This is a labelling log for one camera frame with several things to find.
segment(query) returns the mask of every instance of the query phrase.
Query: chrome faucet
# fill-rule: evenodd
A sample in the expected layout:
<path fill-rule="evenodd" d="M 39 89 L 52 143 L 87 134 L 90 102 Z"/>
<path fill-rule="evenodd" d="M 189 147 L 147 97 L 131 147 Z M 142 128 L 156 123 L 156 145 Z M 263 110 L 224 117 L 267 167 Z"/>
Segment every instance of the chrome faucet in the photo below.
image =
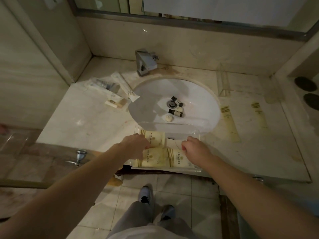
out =
<path fill-rule="evenodd" d="M 77 161 L 66 161 L 68 163 L 72 163 L 75 166 L 82 166 L 81 161 L 85 158 L 87 152 L 85 150 L 77 150 Z"/>
<path fill-rule="evenodd" d="M 155 55 L 155 52 L 147 52 L 146 49 L 135 50 L 137 72 L 140 77 L 148 74 L 150 70 L 157 68 L 155 60 L 159 60 L 159 57 Z"/>

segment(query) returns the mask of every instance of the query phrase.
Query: gray sneaker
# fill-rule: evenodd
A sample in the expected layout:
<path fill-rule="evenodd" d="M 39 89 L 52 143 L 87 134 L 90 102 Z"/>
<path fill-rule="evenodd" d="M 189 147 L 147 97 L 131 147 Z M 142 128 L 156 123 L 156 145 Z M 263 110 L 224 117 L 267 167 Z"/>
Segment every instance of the gray sneaker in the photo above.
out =
<path fill-rule="evenodd" d="M 143 186 L 138 193 L 138 201 L 146 204 L 151 204 L 152 191 L 148 186 Z"/>
<path fill-rule="evenodd" d="M 176 217 L 175 208 L 172 205 L 165 205 L 162 210 L 162 215 L 160 217 L 161 221 L 174 219 Z"/>

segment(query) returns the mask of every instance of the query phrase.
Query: white sink basin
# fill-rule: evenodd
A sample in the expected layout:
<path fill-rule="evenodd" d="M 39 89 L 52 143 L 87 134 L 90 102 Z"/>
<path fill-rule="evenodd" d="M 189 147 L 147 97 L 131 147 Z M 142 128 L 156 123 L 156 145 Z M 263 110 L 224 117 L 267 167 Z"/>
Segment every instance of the white sink basin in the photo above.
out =
<path fill-rule="evenodd" d="M 165 122 L 169 107 L 167 102 L 175 96 L 184 103 L 183 116 L 173 116 L 170 123 L 190 124 L 200 133 L 214 129 L 220 118 L 220 109 L 214 97 L 199 85 L 181 79 L 157 79 L 145 81 L 134 92 L 140 96 L 129 106 L 129 112 L 137 123 Z"/>

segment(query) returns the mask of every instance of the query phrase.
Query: acrylic tray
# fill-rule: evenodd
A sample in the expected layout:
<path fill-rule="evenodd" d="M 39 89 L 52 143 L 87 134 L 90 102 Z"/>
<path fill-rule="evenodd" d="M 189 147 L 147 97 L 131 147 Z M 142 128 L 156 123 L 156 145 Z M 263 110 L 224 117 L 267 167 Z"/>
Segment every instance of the acrylic tray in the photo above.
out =
<path fill-rule="evenodd" d="M 181 142 L 183 140 L 187 140 L 188 136 L 192 136 L 200 140 L 199 129 L 196 126 L 188 125 L 188 124 L 154 123 L 154 122 L 138 123 L 138 126 L 135 126 L 135 133 L 141 134 L 142 130 L 165 132 L 165 142 L 164 144 L 162 144 L 162 147 L 168 148 L 168 149 L 171 148 L 171 149 L 182 150 Z M 183 172 L 183 171 L 201 172 L 202 171 L 200 167 L 188 161 L 185 155 L 183 156 L 183 159 L 187 160 L 187 162 L 189 163 L 188 165 L 189 167 L 171 167 L 170 166 L 171 163 L 169 162 L 168 157 L 167 157 L 166 165 L 161 167 L 149 167 L 149 166 L 143 167 L 141 166 L 140 163 L 139 163 L 139 166 L 137 166 L 136 160 L 130 160 L 130 165 L 133 166 L 132 169 L 166 170 L 166 171 L 173 171 L 173 172 Z"/>

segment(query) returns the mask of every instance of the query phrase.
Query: person's left hand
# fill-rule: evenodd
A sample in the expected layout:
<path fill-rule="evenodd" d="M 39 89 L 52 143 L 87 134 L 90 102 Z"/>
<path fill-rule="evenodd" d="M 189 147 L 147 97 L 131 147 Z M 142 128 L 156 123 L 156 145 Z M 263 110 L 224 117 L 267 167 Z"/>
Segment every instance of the person's left hand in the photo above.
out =
<path fill-rule="evenodd" d="M 123 145 L 128 159 L 143 160 L 143 150 L 150 147 L 149 141 L 141 134 L 126 136 L 120 144 Z"/>

